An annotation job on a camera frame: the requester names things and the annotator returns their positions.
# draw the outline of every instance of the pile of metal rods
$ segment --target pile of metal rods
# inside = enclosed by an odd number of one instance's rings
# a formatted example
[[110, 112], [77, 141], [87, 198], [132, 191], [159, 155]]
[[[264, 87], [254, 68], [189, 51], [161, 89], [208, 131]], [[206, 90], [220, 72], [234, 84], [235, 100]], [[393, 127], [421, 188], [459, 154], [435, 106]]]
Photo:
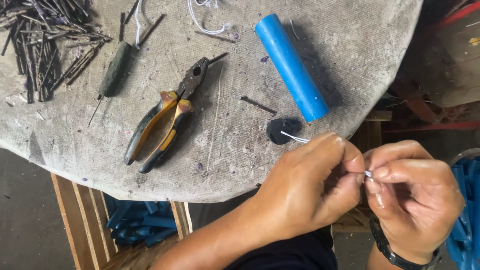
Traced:
[[[46, 101], [64, 81], [72, 84], [111, 37], [95, 31], [87, 10], [89, 1], [0, 0], [0, 27], [9, 30], [1, 51], [9, 43], [16, 55], [18, 74], [26, 76], [28, 103]], [[92, 45], [61, 72], [57, 40], [78, 41], [66, 48]]]

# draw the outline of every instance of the concrete floor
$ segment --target concrete floor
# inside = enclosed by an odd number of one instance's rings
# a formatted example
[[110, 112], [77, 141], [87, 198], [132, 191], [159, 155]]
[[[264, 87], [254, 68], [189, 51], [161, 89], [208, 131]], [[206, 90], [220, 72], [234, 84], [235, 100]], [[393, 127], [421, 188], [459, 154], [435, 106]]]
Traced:
[[0, 269], [75, 269], [50, 173], [0, 148]]
[[[405, 138], [401, 136], [386, 142]], [[447, 160], [466, 147], [479, 147], [478, 137], [479, 132], [445, 131], [409, 138], [419, 140], [436, 158]], [[442, 142], [451, 147], [445, 148]], [[0, 164], [0, 269], [74, 269], [49, 172], [1, 148]], [[365, 269], [373, 245], [370, 233], [335, 233], [334, 241], [340, 270]], [[446, 254], [436, 269], [451, 270], [456, 265]]]

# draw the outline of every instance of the pliers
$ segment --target pliers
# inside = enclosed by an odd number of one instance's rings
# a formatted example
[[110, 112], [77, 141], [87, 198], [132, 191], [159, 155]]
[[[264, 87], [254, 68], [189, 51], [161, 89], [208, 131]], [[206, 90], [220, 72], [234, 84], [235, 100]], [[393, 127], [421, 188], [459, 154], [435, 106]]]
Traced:
[[160, 92], [160, 102], [143, 117], [130, 139], [127, 151], [125, 152], [125, 157], [123, 158], [125, 164], [131, 165], [133, 163], [155, 123], [158, 122], [165, 112], [177, 105], [175, 117], [173, 118], [172, 126], [167, 132], [167, 135], [165, 135], [160, 144], [143, 162], [138, 169], [138, 172], [149, 173], [153, 169], [155, 163], [160, 160], [163, 154], [165, 154], [168, 148], [172, 145], [172, 142], [177, 137], [179, 129], [182, 127], [185, 119], [193, 114], [193, 107], [190, 98], [204, 81], [208, 66], [223, 58], [226, 54], [227, 53], [223, 53], [212, 60], [202, 57], [189, 70], [187, 70], [187, 73], [182, 82], [180, 82], [177, 91]]

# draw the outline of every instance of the fingernail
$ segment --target fingernail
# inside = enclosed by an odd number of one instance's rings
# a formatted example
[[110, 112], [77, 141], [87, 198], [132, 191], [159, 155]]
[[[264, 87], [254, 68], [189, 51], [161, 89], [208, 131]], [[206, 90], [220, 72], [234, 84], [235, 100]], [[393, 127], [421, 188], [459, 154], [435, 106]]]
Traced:
[[358, 184], [363, 183], [363, 179], [365, 179], [365, 173], [361, 172], [357, 174], [357, 177], [355, 177], [355, 181], [357, 181]]
[[367, 188], [367, 191], [372, 194], [379, 193], [382, 190], [382, 184], [372, 178], [367, 178], [365, 181], [365, 187]]
[[380, 167], [374, 171], [372, 171], [372, 177], [373, 178], [382, 178], [387, 176], [388, 174], [388, 168], [387, 167]]

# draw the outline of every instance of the pliers jaw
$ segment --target pliers jaw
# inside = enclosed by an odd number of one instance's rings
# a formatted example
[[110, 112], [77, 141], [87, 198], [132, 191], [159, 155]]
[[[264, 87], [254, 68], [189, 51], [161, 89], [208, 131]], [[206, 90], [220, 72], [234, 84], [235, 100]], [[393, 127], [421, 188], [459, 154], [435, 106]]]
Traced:
[[180, 82], [177, 90], [179, 100], [190, 99], [192, 94], [205, 79], [209, 63], [210, 60], [208, 58], [202, 57], [189, 70], [187, 70], [187, 73], [182, 82]]

